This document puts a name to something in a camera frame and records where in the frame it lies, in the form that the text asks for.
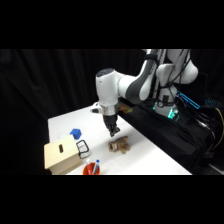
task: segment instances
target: blue toy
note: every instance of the blue toy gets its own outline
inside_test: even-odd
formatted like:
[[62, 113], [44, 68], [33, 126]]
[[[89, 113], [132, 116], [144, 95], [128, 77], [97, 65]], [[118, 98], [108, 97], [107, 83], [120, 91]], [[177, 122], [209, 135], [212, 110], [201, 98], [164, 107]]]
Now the blue toy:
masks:
[[81, 131], [79, 129], [73, 129], [70, 135], [73, 135], [76, 140], [80, 138], [82, 135]]

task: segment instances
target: table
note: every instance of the table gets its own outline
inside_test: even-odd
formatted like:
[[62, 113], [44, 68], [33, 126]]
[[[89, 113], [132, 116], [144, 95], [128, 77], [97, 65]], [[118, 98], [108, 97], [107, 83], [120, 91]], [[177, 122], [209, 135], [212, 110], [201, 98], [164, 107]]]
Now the table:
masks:
[[[90, 113], [87, 107], [49, 119], [50, 142], [68, 136], [73, 129], [80, 129], [82, 136], [78, 141], [86, 141], [92, 162], [100, 160], [101, 175], [191, 175], [121, 117], [117, 124], [121, 132], [111, 138], [102, 115]], [[109, 152], [108, 143], [123, 136], [128, 136], [131, 150], [125, 155], [120, 151]], [[82, 175], [86, 160], [68, 175]]]

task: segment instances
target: small wooden object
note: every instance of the small wooden object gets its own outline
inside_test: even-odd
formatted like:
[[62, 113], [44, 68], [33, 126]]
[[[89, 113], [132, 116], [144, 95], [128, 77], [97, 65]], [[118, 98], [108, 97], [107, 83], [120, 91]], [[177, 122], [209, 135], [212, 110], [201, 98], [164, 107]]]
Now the small wooden object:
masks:
[[44, 146], [45, 169], [64, 175], [82, 164], [73, 135]]

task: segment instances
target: orange cup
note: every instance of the orange cup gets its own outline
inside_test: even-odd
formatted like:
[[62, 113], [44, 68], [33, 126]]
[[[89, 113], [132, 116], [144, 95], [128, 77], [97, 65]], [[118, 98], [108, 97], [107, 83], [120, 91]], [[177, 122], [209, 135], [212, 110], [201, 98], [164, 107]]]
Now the orange cup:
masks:
[[[95, 163], [91, 163], [91, 168], [92, 168], [92, 171], [94, 169], [94, 166], [95, 166]], [[84, 170], [83, 170], [83, 175], [84, 176], [89, 176], [89, 173], [88, 173], [88, 170], [87, 170], [87, 165], [85, 166]], [[98, 167], [96, 173], [95, 173], [96, 176], [100, 175], [100, 167]]]

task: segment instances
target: blue object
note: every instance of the blue object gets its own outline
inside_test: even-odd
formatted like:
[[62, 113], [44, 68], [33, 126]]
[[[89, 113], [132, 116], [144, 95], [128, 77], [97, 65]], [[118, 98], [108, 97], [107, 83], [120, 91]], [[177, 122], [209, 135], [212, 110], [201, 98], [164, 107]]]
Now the blue object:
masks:
[[96, 171], [98, 170], [98, 167], [100, 166], [100, 161], [99, 160], [97, 160], [96, 161], [96, 164], [95, 164], [95, 167], [94, 167], [94, 169], [93, 169], [93, 175], [95, 175], [95, 173], [96, 173]]
[[82, 135], [82, 133], [79, 129], [73, 129], [70, 135], [73, 135], [74, 139], [78, 140], [80, 136]]

